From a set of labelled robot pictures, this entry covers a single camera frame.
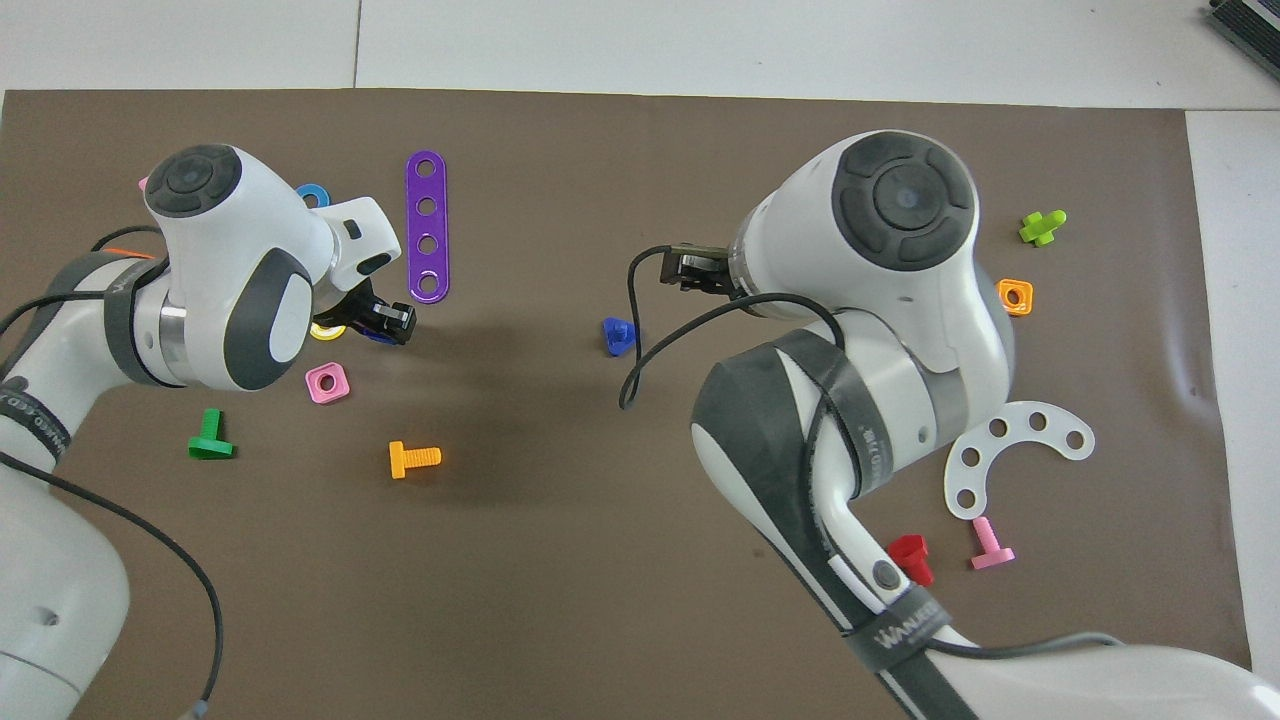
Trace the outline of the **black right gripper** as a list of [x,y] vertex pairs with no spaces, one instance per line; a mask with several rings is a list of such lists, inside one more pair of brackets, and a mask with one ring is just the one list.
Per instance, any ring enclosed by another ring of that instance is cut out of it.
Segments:
[[730,250],[724,247],[677,243],[662,260],[662,283],[681,291],[699,291],[736,299],[741,293],[730,272]]

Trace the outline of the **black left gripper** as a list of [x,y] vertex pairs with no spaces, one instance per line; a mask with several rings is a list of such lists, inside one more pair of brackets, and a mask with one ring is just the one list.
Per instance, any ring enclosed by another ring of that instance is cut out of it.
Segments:
[[383,304],[371,281],[364,281],[348,291],[333,307],[316,314],[316,324],[333,328],[346,325],[367,331],[367,337],[379,343],[403,346],[410,341],[410,331],[416,323],[415,309],[407,304]]

